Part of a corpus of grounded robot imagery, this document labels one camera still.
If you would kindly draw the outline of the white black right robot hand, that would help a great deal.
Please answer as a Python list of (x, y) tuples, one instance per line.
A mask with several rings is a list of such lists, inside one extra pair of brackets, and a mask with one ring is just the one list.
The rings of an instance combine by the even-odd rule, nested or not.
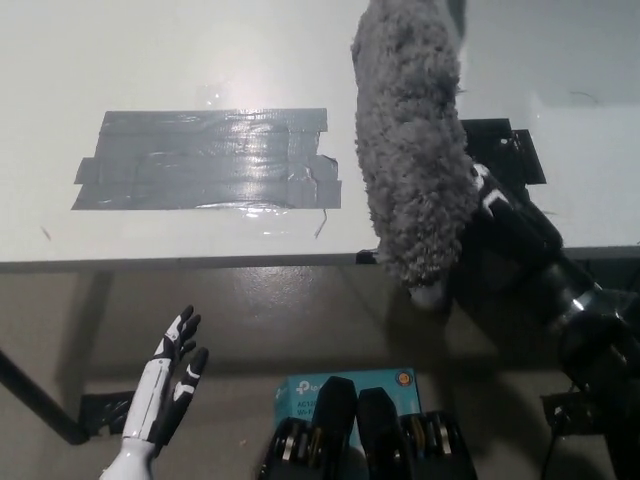
[(471, 174), (478, 204), (462, 233), (462, 253), (451, 280), (454, 298), (507, 294), (532, 303), (555, 303), (563, 285), (546, 275), (559, 257), (559, 232), (485, 165), (473, 164)]

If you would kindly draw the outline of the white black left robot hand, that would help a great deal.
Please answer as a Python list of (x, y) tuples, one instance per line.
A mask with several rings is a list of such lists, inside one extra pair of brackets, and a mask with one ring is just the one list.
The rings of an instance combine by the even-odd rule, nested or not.
[(201, 316), (187, 306), (167, 328), (146, 363), (133, 396), (122, 437), (166, 446), (193, 399), (209, 351), (194, 335)]

